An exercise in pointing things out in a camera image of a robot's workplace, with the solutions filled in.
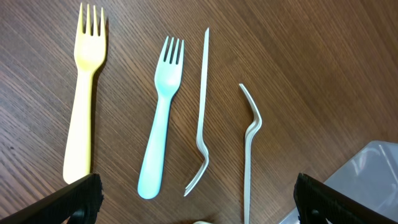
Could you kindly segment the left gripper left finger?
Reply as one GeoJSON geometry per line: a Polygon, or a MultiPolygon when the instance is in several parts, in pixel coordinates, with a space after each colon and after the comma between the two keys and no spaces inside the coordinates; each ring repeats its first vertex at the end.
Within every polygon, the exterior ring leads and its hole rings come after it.
{"type": "Polygon", "coordinates": [[[9,215],[1,224],[96,223],[104,200],[99,174],[89,174],[53,194],[9,215]]]}

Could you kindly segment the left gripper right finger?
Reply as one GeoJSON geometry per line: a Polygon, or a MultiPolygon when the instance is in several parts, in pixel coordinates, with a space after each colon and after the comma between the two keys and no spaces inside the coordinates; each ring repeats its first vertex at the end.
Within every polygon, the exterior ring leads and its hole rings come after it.
{"type": "Polygon", "coordinates": [[[297,176],[294,200],[301,224],[397,224],[303,173],[297,176]]]}

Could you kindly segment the curved white plastic fork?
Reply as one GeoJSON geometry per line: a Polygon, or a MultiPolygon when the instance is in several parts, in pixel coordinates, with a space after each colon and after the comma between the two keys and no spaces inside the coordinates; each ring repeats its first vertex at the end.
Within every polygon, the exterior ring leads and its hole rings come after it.
{"type": "Polygon", "coordinates": [[[251,191],[251,145],[254,139],[254,136],[259,131],[262,126],[262,118],[261,114],[252,98],[247,88],[243,83],[239,84],[239,87],[242,89],[245,94],[249,105],[252,109],[254,119],[253,122],[248,126],[245,132],[245,163],[244,163],[244,224],[249,224],[249,209],[250,209],[250,191],[251,191]]]}

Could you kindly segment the thin white fork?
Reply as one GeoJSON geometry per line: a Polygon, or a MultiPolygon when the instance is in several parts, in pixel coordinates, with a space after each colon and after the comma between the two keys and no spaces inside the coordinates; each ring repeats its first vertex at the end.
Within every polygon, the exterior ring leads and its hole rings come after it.
{"type": "Polygon", "coordinates": [[[208,27],[205,31],[204,44],[203,44],[203,56],[201,65],[201,85],[200,85],[200,103],[198,112],[198,125],[197,125],[197,135],[196,144],[198,150],[202,153],[204,157],[203,164],[201,165],[199,171],[191,180],[191,182],[185,187],[184,197],[186,197],[196,186],[198,181],[203,176],[206,168],[209,164],[209,152],[208,148],[203,139],[203,125],[205,117],[205,103],[206,103],[206,86],[207,86],[207,76],[208,76],[208,52],[209,52],[209,38],[210,38],[210,28],[208,27]]]}

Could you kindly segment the light blue plastic fork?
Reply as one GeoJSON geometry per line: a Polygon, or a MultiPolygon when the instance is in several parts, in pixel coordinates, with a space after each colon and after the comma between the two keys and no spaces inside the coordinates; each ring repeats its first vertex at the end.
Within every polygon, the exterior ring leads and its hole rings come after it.
{"type": "Polygon", "coordinates": [[[137,185],[144,199],[152,199],[160,192],[170,107],[182,82],[184,48],[183,40],[167,37],[155,70],[157,106],[137,185]]]}

